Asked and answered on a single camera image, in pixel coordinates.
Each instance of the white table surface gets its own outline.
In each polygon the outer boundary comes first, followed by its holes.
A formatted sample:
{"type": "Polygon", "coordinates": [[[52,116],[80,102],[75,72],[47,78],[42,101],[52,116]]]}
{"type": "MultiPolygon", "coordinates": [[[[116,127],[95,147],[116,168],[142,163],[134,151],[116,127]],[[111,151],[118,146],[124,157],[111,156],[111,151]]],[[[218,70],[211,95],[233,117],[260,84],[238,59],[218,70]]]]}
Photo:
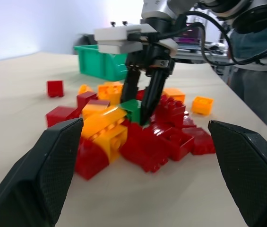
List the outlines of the white table surface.
{"type": "MultiPolygon", "coordinates": [[[[44,116],[58,105],[75,105],[81,84],[103,80],[80,75],[77,56],[38,53],[0,61],[0,182],[45,130],[44,116]],[[46,81],[62,79],[63,98],[46,96],[46,81]]],[[[141,87],[148,78],[141,77],[141,87]]],[[[267,126],[224,84],[209,65],[177,64],[167,87],[215,100],[209,117],[192,115],[207,128],[211,119],[257,131],[267,126]]],[[[246,227],[221,175],[215,155],[188,155],[145,174],[122,158],[89,182],[74,175],[57,227],[246,227]]]]}

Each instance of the lego brick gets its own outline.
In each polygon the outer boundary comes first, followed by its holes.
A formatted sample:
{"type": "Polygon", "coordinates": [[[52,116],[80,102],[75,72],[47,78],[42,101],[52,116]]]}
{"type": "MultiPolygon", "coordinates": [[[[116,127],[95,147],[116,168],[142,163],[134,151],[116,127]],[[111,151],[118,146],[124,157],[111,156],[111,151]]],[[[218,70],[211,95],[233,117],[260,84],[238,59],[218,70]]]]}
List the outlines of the lego brick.
{"type": "Polygon", "coordinates": [[[82,137],[88,139],[101,131],[109,130],[124,121],[126,111],[118,106],[109,106],[107,109],[95,113],[84,120],[82,137]]]}
{"type": "Polygon", "coordinates": [[[100,146],[90,140],[80,143],[75,172],[86,180],[90,180],[109,165],[106,153],[100,146]]]}
{"type": "Polygon", "coordinates": [[[169,152],[164,144],[153,134],[152,131],[142,129],[136,123],[128,127],[128,134],[138,140],[145,153],[149,155],[156,163],[165,165],[168,162],[169,152]]]}
{"type": "Polygon", "coordinates": [[[81,112],[91,99],[97,99],[97,93],[93,91],[87,91],[77,95],[78,110],[81,112]]]}
{"type": "Polygon", "coordinates": [[[93,91],[91,87],[87,86],[86,84],[83,84],[80,89],[78,90],[78,95],[85,93],[87,91],[93,91]]]}
{"type": "Polygon", "coordinates": [[[80,112],[77,110],[77,108],[58,106],[46,114],[47,126],[51,127],[57,123],[78,118],[79,115],[80,112]]]}
{"type": "Polygon", "coordinates": [[[209,115],[211,113],[213,99],[196,97],[192,103],[191,111],[196,114],[209,115]]]}
{"type": "Polygon", "coordinates": [[[126,142],[127,136],[127,128],[123,125],[117,125],[112,129],[101,133],[93,140],[93,142],[104,150],[111,163],[120,156],[119,149],[126,142]]]}
{"type": "Polygon", "coordinates": [[[105,105],[107,107],[110,106],[109,100],[98,100],[98,99],[91,99],[88,104],[94,104],[94,105],[105,105]]]}
{"type": "Polygon", "coordinates": [[[211,136],[202,128],[182,129],[185,134],[194,137],[193,155],[215,154],[215,147],[211,136]]]}
{"type": "Polygon", "coordinates": [[[128,140],[120,149],[122,156],[139,165],[145,172],[156,172],[168,162],[169,152],[152,131],[136,123],[128,125],[128,140]]]}
{"type": "Polygon", "coordinates": [[[145,94],[145,90],[139,90],[137,93],[137,100],[142,101],[145,94]]]}
{"type": "Polygon", "coordinates": [[[135,138],[129,137],[126,143],[120,148],[120,153],[122,157],[140,166],[146,173],[155,173],[160,169],[159,164],[144,152],[135,138]]]}
{"type": "Polygon", "coordinates": [[[130,122],[140,122],[141,101],[132,99],[120,104],[120,107],[127,112],[127,119],[130,122]]]}
{"type": "Polygon", "coordinates": [[[105,109],[107,109],[107,106],[105,105],[93,105],[93,104],[87,103],[87,105],[82,110],[83,119],[85,120],[91,115],[101,112],[105,109]]]}
{"type": "Polygon", "coordinates": [[[170,123],[176,128],[181,128],[186,111],[186,105],[173,98],[162,96],[155,110],[156,123],[170,123]]]}
{"type": "Polygon", "coordinates": [[[131,125],[131,122],[128,119],[124,119],[124,121],[121,123],[121,125],[129,127],[131,125]]]}
{"type": "Polygon", "coordinates": [[[181,101],[185,103],[186,95],[177,88],[165,88],[163,90],[163,95],[174,98],[176,101],[181,101]]]}
{"type": "Polygon", "coordinates": [[[63,81],[62,80],[48,81],[47,95],[50,98],[63,97],[64,96],[63,81]]]}
{"type": "Polygon", "coordinates": [[[82,110],[83,119],[107,109],[109,105],[109,101],[91,99],[82,110]]]}
{"type": "Polygon", "coordinates": [[[98,86],[98,95],[101,100],[109,100],[111,105],[120,104],[123,85],[120,82],[106,82],[98,86]]]}
{"type": "Polygon", "coordinates": [[[170,152],[173,161],[180,161],[187,154],[193,151],[193,136],[182,132],[179,129],[164,125],[152,125],[153,133],[161,139],[164,146],[170,152]]]}
{"type": "Polygon", "coordinates": [[[189,117],[189,116],[184,116],[184,121],[182,124],[182,128],[196,128],[196,124],[194,123],[194,121],[189,117]]]}

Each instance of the person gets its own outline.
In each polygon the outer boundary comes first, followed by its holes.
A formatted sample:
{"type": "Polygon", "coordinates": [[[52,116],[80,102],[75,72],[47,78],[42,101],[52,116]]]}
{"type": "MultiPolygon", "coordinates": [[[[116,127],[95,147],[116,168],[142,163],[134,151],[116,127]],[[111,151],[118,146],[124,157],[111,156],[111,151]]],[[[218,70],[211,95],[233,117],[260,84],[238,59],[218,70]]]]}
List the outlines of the person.
{"type": "MultiPolygon", "coordinates": [[[[244,35],[233,31],[230,40],[235,59],[248,59],[267,49],[267,29],[244,35]]],[[[267,57],[248,65],[234,65],[231,71],[230,88],[267,125],[267,57]]]]}

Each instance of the cable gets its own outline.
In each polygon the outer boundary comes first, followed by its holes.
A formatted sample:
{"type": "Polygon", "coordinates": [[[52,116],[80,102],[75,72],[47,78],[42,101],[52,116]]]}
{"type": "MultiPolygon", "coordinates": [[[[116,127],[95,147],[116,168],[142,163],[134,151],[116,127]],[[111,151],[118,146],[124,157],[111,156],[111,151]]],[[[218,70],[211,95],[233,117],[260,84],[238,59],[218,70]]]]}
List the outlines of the cable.
{"type": "Polygon", "coordinates": [[[231,45],[230,38],[228,37],[228,35],[227,35],[226,31],[224,30],[224,28],[216,20],[214,20],[212,17],[210,17],[209,15],[207,15],[205,13],[196,12],[196,11],[186,12],[183,15],[185,15],[185,16],[198,16],[198,17],[202,17],[204,19],[207,19],[211,23],[213,23],[221,31],[221,33],[224,35],[224,37],[225,37],[225,39],[226,39],[226,41],[228,43],[228,46],[229,46],[229,52],[230,52],[230,54],[232,56],[233,63],[217,63],[217,62],[214,62],[214,61],[210,61],[207,58],[207,56],[205,54],[206,30],[205,30],[204,25],[202,23],[200,23],[200,22],[196,22],[194,24],[191,24],[190,26],[185,27],[183,29],[180,29],[178,31],[174,31],[174,32],[166,33],[166,34],[159,34],[158,35],[158,38],[160,40],[162,40],[162,39],[168,39],[168,38],[173,38],[173,37],[181,34],[182,32],[187,31],[187,30],[189,30],[189,29],[191,29],[193,27],[199,27],[200,30],[201,30],[201,32],[202,32],[202,36],[201,36],[201,40],[202,40],[202,42],[201,42],[202,56],[210,64],[213,64],[213,65],[216,65],[216,66],[246,65],[246,64],[250,64],[252,62],[259,61],[260,59],[267,57],[267,50],[265,50],[262,53],[257,54],[256,56],[254,56],[252,58],[248,58],[248,59],[245,59],[245,60],[242,60],[242,61],[237,61],[237,60],[235,60],[235,58],[233,56],[233,47],[231,45]]]}

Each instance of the orange lego brick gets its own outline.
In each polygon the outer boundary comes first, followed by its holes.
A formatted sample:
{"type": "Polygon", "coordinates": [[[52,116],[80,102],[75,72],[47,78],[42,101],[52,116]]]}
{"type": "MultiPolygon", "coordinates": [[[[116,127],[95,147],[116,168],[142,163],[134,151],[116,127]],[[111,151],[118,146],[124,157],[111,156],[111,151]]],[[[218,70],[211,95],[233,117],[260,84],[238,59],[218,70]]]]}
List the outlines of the orange lego brick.
{"type": "Polygon", "coordinates": [[[111,105],[120,104],[123,85],[120,82],[106,82],[98,87],[98,96],[101,100],[109,100],[111,105]]]}
{"type": "Polygon", "coordinates": [[[86,84],[83,84],[78,90],[78,95],[85,93],[87,91],[93,91],[91,87],[88,87],[86,84]]]}
{"type": "Polygon", "coordinates": [[[93,105],[93,104],[87,104],[84,109],[82,110],[82,116],[83,119],[87,119],[89,116],[101,112],[103,110],[107,109],[104,105],[93,105]]]}
{"type": "Polygon", "coordinates": [[[107,109],[95,113],[84,120],[82,137],[94,139],[101,133],[121,124],[127,112],[118,106],[109,106],[107,109]]]}
{"type": "Polygon", "coordinates": [[[174,98],[176,101],[181,101],[185,103],[186,94],[181,92],[177,88],[165,88],[163,90],[163,95],[174,98]]]}
{"type": "Polygon", "coordinates": [[[109,159],[109,163],[111,163],[120,156],[119,149],[127,141],[127,136],[127,127],[117,125],[99,135],[93,142],[103,149],[109,159]]]}
{"type": "Polygon", "coordinates": [[[94,113],[101,112],[107,109],[110,105],[109,101],[103,100],[90,100],[82,110],[83,119],[87,119],[94,113]]]}
{"type": "Polygon", "coordinates": [[[205,97],[196,97],[192,103],[191,111],[196,114],[209,115],[211,113],[213,99],[205,97]]]}

